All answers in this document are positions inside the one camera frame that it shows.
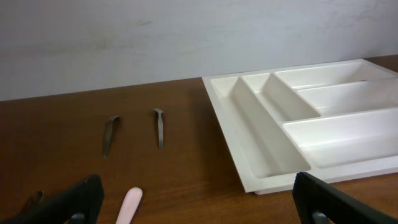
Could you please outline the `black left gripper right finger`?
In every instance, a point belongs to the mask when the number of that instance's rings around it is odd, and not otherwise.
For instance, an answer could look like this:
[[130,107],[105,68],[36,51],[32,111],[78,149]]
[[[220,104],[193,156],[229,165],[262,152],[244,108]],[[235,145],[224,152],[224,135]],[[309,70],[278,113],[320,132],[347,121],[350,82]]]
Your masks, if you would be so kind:
[[307,172],[297,173],[292,196],[302,223],[397,224],[395,218],[356,200]]

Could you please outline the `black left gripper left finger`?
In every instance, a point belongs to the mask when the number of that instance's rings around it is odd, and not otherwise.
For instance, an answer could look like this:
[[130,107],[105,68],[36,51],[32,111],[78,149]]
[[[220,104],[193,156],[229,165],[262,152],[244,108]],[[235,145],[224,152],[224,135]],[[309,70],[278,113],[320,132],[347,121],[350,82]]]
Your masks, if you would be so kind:
[[47,198],[36,207],[1,224],[28,223],[82,223],[95,224],[104,200],[99,175],[89,175],[66,190]]

